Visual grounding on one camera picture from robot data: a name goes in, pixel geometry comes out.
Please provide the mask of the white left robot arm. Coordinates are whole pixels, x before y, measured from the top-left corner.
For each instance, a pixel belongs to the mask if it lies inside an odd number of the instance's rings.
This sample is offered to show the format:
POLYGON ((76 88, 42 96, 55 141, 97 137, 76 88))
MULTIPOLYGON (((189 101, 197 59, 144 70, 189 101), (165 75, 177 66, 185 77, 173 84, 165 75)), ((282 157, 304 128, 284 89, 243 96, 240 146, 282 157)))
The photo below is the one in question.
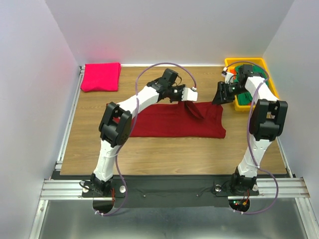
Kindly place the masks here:
POLYGON ((174 85, 178 77, 176 71, 167 68, 161 77, 148 82, 136 95, 117 104, 107 104, 99 125, 101 148, 97 166, 90 181, 86 185, 80 184, 83 189, 93 191, 99 197, 106 197, 111 193, 115 159, 130 137, 138 114, 165 98, 181 101, 185 85, 174 85))

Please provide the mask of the dark red t shirt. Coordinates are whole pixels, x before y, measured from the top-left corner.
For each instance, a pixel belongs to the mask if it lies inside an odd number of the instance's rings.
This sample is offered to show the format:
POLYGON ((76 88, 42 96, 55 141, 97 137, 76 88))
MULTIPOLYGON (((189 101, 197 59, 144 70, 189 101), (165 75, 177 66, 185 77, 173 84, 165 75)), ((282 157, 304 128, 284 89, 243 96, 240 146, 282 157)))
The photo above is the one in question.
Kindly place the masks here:
POLYGON ((154 104, 138 114, 131 137, 224 138, 222 112, 210 102, 154 104))

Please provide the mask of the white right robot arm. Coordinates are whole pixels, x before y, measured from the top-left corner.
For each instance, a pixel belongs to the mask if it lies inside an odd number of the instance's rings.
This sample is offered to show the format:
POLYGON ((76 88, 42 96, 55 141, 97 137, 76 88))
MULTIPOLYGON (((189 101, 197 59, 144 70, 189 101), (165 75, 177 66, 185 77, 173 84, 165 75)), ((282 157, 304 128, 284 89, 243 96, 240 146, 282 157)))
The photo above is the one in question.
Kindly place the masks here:
POLYGON ((214 105, 231 103, 242 93, 252 96, 247 122, 247 150, 232 174, 229 188, 234 194, 257 190, 257 173, 264 154, 272 142, 282 134, 288 111, 288 103, 279 100, 267 85, 268 72, 254 70, 253 62, 242 61, 236 74, 225 66, 224 81, 218 82, 214 105))

